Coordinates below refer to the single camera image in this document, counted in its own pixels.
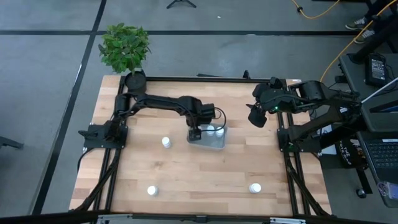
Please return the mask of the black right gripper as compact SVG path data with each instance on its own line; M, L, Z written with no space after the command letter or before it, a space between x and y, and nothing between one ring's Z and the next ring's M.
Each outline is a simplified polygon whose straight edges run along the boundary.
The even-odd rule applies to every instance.
M258 128L263 128L267 121L266 112L256 105L246 104L246 106L250 109L249 122Z

